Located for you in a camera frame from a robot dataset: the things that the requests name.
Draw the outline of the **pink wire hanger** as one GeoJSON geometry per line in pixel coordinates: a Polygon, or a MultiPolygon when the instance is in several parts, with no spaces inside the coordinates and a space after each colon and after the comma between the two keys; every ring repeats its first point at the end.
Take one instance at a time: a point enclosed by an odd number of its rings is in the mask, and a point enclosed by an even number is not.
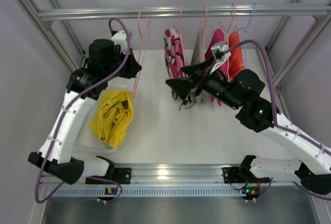
{"type": "Polygon", "coordinates": [[[146,51],[149,45],[150,35],[151,35],[151,29],[152,29],[152,23],[153,20],[150,18],[146,24],[146,27],[144,30],[141,28],[141,17],[142,12],[140,11],[138,13],[138,19],[137,19],[137,25],[138,25],[138,31],[140,35],[140,46],[139,46],[139,52],[138,52],[138,63],[143,67],[145,57],[146,57],[146,51]]]}

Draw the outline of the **yellow trousers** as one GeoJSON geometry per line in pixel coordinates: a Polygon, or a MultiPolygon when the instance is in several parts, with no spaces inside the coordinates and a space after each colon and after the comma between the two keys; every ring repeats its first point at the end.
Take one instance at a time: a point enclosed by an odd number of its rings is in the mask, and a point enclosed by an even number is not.
{"type": "Polygon", "coordinates": [[[112,89],[102,94],[98,110],[89,127],[99,141],[111,148],[118,148],[133,116],[132,93],[112,89]]]}

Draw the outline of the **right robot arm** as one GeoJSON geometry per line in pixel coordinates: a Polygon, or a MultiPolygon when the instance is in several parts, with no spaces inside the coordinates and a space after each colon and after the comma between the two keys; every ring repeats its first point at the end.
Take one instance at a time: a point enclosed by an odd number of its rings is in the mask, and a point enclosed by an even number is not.
{"type": "Polygon", "coordinates": [[[274,178],[292,181],[319,195],[330,193],[330,148],[323,146],[293,125],[287,117],[260,96],[265,87],[250,69],[240,71],[232,82],[212,71],[210,62],[183,68],[186,78],[167,79],[166,84],[187,102],[189,95],[207,92],[234,110],[246,128],[270,138],[295,159],[266,159],[247,155],[238,167],[245,181],[274,178]]]}

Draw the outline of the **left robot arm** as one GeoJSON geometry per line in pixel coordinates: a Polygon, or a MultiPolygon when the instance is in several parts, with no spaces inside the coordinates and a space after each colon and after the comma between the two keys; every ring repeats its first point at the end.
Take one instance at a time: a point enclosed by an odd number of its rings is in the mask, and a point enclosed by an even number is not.
{"type": "Polygon", "coordinates": [[[47,140],[28,161],[44,172],[73,185],[80,178],[112,178],[114,162],[102,157],[75,159],[71,153],[81,126],[101,92],[108,86],[109,75],[130,79],[141,66],[127,47],[126,38],[96,39],[89,45],[88,58],[82,68],[74,71],[66,86],[64,101],[47,140]]]}

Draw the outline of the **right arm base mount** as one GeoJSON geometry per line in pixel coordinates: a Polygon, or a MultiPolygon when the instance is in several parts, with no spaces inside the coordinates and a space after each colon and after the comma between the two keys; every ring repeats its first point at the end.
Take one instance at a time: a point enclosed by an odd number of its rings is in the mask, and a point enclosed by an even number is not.
{"type": "Polygon", "coordinates": [[[226,184],[247,183],[248,180],[239,172],[239,166],[222,168],[222,175],[226,184]]]}

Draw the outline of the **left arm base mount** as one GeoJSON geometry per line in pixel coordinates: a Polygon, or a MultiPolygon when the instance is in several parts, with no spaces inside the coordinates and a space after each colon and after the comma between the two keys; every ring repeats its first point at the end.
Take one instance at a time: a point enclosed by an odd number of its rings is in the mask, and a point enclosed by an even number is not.
{"type": "Polygon", "coordinates": [[[129,185],[131,182],[131,168],[112,167],[107,170],[105,176],[87,177],[85,183],[87,185],[110,184],[110,180],[120,185],[129,185]]]}

